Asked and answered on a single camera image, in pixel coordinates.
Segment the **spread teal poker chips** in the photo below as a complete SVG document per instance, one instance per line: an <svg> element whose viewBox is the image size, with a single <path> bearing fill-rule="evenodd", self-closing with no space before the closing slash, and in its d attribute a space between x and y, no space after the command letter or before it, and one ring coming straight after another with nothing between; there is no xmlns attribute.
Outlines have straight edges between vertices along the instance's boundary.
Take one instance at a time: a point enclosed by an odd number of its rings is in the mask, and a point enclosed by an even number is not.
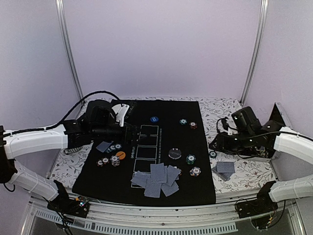
<svg viewBox="0 0 313 235"><path fill-rule="evenodd" d="M105 150L105 153L111 153L111 152L114 152L114 151L119 150L121 148L122 148L122 145L119 143L118 144L112 144Z"/></svg>

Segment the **orange big blind button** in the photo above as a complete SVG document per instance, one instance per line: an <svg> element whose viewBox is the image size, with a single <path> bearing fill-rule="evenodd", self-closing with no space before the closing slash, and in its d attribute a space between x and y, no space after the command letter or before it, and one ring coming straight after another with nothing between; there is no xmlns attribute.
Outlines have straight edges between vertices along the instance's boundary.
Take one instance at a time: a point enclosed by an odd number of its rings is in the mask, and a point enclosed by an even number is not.
<svg viewBox="0 0 313 235"><path fill-rule="evenodd" d="M116 156L120 159L123 160L126 158L126 153L124 151L119 151L116 153Z"/></svg>

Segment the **blue small blind button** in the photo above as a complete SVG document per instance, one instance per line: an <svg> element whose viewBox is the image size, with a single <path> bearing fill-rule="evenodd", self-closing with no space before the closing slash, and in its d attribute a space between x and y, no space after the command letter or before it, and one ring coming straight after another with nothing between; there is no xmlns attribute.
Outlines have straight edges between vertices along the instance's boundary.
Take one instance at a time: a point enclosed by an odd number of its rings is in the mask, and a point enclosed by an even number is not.
<svg viewBox="0 0 313 235"><path fill-rule="evenodd" d="M153 117L150 118L150 122L152 122L152 123L156 123L158 121L159 121L159 118L156 117L156 116L153 116Z"/></svg>

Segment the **blue playing card deck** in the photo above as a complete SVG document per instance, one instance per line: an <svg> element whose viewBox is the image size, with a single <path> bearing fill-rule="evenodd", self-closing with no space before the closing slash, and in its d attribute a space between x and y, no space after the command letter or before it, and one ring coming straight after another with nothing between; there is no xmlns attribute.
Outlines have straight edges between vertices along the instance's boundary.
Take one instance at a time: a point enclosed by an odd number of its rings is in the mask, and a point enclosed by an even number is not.
<svg viewBox="0 0 313 235"><path fill-rule="evenodd" d="M217 162L212 171L226 182L235 173L235 165L234 162Z"/></svg>

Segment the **blue card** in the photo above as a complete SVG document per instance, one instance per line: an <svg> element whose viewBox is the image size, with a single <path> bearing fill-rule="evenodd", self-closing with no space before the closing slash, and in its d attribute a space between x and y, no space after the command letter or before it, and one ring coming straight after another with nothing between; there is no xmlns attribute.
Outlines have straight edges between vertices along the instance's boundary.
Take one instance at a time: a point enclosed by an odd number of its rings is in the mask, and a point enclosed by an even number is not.
<svg viewBox="0 0 313 235"><path fill-rule="evenodd" d="M102 141L100 144L96 146L96 149L100 152L105 152L111 145L112 141L111 142Z"/></svg>

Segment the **orange chip pair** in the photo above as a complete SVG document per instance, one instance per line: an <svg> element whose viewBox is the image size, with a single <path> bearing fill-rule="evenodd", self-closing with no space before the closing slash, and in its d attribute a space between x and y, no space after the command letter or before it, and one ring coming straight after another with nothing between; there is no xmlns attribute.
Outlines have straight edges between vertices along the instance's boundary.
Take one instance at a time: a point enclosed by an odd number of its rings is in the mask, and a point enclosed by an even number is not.
<svg viewBox="0 0 313 235"><path fill-rule="evenodd" d="M108 158L102 158L97 161L97 166L103 167L104 165L107 165L109 163L110 163L110 160Z"/></svg>

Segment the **orange chip stack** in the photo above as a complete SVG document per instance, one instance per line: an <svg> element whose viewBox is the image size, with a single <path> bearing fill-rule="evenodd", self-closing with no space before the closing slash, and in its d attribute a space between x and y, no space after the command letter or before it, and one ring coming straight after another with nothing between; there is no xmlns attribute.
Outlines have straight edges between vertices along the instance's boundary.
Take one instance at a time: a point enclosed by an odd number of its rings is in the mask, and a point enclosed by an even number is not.
<svg viewBox="0 0 313 235"><path fill-rule="evenodd" d="M189 126L191 129L197 129L197 124L195 122L190 122Z"/></svg>

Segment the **teal poker chip stack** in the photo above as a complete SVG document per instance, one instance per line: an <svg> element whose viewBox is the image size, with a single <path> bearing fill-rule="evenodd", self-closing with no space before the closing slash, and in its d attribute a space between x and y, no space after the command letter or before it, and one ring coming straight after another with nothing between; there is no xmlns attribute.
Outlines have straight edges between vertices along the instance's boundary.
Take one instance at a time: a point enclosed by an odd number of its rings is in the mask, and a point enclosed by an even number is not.
<svg viewBox="0 0 313 235"><path fill-rule="evenodd" d="M195 155L187 155L186 156L186 163L188 164L188 165L193 165L194 163L195 163L195 161L196 161L196 157L195 157Z"/></svg>

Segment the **black dealer button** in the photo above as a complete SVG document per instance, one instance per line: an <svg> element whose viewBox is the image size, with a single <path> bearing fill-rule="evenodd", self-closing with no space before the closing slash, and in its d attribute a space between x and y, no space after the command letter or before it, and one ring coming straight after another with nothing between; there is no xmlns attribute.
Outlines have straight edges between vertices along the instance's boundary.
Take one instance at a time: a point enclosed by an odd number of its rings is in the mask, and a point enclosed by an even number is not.
<svg viewBox="0 0 313 235"><path fill-rule="evenodd" d="M181 151L178 148L172 148L168 152L169 158L178 160L181 157Z"/></svg>

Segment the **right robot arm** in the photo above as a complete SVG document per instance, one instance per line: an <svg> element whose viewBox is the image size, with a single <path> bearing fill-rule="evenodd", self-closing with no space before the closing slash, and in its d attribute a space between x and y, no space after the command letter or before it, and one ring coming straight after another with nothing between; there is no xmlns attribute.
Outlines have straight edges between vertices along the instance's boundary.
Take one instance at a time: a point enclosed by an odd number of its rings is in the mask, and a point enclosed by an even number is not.
<svg viewBox="0 0 313 235"><path fill-rule="evenodd" d="M312 138L274 120L262 125L249 106L234 112L231 117L236 126L236 133L229 134L218 130L214 140L209 143L209 149L249 158L269 158L275 152L282 152L312 164ZM312 175L289 181L271 181L258 192L253 209L256 213L264 213L272 203L312 195Z"/></svg>

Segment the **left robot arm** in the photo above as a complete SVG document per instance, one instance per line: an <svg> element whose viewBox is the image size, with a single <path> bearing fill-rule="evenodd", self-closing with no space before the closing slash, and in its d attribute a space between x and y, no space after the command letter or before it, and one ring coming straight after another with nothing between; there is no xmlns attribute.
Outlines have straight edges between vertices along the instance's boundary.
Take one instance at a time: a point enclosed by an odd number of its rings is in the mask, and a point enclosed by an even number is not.
<svg viewBox="0 0 313 235"><path fill-rule="evenodd" d="M81 206L70 199L62 183L45 179L18 163L24 154L54 149L77 149L94 141L137 141L139 128L127 122L134 100L90 101L78 118L50 127L5 131L0 129L0 182L20 186L46 199L53 210L69 212Z"/></svg>

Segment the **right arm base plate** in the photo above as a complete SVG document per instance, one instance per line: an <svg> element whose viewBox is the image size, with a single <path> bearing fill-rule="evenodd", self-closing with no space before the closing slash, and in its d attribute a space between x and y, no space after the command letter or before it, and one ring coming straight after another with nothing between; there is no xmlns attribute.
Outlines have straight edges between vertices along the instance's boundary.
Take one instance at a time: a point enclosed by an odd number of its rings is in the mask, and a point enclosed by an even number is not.
<svg viewBox="0 0 313 235"><path fill-rule="evenodd" d="M254 200L239 199L235 203L235 211L239 218L246 218L273 212L278 209L278 204L269 196L257 196Z"/></svg>

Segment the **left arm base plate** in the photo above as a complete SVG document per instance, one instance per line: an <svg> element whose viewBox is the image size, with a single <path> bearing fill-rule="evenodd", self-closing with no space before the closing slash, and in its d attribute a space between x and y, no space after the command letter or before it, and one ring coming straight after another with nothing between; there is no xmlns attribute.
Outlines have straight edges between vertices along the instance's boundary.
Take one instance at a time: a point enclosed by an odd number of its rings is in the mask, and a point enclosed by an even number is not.
<svg viewBox="0 0 313 235"><path fill-rule="evenodd" d="M89 212L90 203L69 197L57 196L54 200L48 201L47 208L59 214L72 215L86 218Z"/></svg>

